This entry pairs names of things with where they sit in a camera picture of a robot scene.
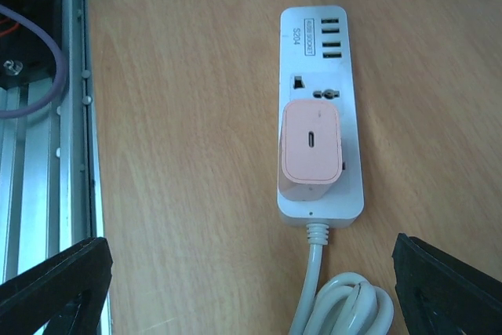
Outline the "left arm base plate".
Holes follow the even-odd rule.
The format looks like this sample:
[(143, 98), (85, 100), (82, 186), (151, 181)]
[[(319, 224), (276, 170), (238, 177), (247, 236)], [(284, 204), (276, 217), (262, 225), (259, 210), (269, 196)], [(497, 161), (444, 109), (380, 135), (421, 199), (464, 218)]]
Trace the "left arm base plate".
[[(61, 43), (61, 0), (1, 0)], [(11, 89), (54, 75), (49, 47), (30, 29), (1, 14), (1, 87)]]

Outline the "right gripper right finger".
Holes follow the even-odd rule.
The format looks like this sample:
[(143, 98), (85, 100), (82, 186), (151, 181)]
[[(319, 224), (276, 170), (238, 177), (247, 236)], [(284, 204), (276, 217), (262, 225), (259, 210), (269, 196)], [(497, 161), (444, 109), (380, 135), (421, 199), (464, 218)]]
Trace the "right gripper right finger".
[(395, 291), (410, 334), (500, 334), (501, 282), (400, 233)]

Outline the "white power strip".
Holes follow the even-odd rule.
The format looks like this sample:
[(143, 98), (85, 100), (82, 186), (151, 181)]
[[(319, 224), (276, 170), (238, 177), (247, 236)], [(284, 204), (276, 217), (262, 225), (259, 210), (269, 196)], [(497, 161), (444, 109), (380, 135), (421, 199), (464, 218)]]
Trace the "white power strip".
[(349, 29), (338, 5), (282, 12), (277, 170), (287, 224), (345, 228), (363, 211)]

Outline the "pink charger plug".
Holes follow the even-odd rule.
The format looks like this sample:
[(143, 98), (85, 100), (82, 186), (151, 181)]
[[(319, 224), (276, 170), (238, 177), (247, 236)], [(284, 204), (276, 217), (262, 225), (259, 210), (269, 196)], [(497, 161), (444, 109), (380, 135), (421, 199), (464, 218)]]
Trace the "pink charger plug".
[(286, 199), (320, 199), (342, 174), (340, 113), (327, 100), (290, 101), (282, 112), (278, 190)]

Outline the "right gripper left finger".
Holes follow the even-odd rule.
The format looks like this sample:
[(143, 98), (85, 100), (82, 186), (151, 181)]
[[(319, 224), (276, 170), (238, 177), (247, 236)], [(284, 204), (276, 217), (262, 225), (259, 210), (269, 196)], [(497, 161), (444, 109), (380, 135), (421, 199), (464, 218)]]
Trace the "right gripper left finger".
[(1, 285), (1, 333), (96, 334), (113, 260), (87, 238)]

